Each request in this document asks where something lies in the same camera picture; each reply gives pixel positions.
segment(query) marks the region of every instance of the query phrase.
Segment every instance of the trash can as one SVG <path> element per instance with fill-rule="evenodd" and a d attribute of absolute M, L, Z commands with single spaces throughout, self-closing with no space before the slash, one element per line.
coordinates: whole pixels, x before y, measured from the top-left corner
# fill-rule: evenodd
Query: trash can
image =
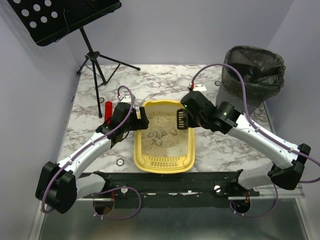
<path fill-rule="evenodd" d="M 274 52 L 253 46 L 235 46 L 226 53 L 224 63 L 237 69 L 244 80 L 249 114 L 263 101 L 276 96 L 284 86 L 284 60 Z M 243 92 L 237 75 L 223 67 L 221 83 L 215 104 L 229 102 L 244 111 Z"/>

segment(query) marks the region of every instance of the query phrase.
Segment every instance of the red object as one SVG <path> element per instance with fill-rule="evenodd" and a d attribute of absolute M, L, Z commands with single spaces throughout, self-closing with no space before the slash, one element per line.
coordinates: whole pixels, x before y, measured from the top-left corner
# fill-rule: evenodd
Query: red object
<path fill-rule="evenodd" d="M 104 121 L 108 121 L 108 124 L 110 123 L 110 118 L 112 117 L 112 102 L 107 101 L 105 103 L 105 109 L 104 109 Z"/>

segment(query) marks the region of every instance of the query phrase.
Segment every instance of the marble surface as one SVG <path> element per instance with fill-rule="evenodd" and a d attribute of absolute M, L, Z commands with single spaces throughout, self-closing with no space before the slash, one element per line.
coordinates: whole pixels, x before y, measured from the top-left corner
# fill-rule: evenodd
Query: marble surface
<path fill-rule="evenodd" d="M 116 65 L 102 66 L 106 79 L 115 67 Z M 115 106 L 118 102 L 116 90 L 120 85 L 125 85 L 136 97 L 135 107 L 141 106 L 146 100 L 180 100 L 188 93 L 187 86 L 190 80 L 203 65 L 139 65 L 139 67 L 141 71 L 121 66 L 108 85 L 99 88 L 100 97 L 105 98 L 105 101 L 112 101 Z M 222 68 L 218 66 L 208 68 L 196 81 L 196 84 L 205 84 L 208 90 L 206 97 L 213 103 L 216 101 L 219 89 L 215 81 L 221 80 L 221 71 Z M 263 106 L 256 109 L 252 119 L 264 128 L 270 129 Z M 93 73 L 85 67 L 74 99 L 60 159 L 66 158 L 82 146 L 103 121 L 104 118 L 98 117 Z M 201 128 L 196 128 L 195 134 L 196 155 L 191 172 L 253 169 L 270 162 L 264 155 L 234 137 Z M 97 158 L 86 172 L 142 172 L 134 163 L 133 151 L 134 132 L 131 132 L 127 139 L 117 143 L 111 150 Z M 118 159 L 124 160 L 123 166 L 116 164 Z"/>

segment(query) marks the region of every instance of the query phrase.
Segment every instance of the black trash bag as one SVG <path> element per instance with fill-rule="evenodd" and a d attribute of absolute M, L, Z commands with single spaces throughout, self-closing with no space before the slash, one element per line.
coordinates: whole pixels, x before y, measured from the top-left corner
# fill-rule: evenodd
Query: black trash bag
<path fill-rule="evenodd" d="M 226 53 L 224 63 L 241 74 L 249 106 L 259 107 L 284 86 L 284 60 L 274 52 L 253 46 L 235 46 Z M 243 101 L 240 80 L 232 70 L 223 67 L 221 82 L 228 94 Z"/>

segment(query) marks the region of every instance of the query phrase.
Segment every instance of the black slotted scoop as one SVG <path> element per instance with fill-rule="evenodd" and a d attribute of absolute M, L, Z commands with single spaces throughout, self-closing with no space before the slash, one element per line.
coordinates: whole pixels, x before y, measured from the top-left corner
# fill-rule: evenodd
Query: black slotted scoop
<path fill-rule="evenodd" d="M 184 108 L 176 111 L 176 128 L 179 130 L 188 129 L 188 111 Z"/>

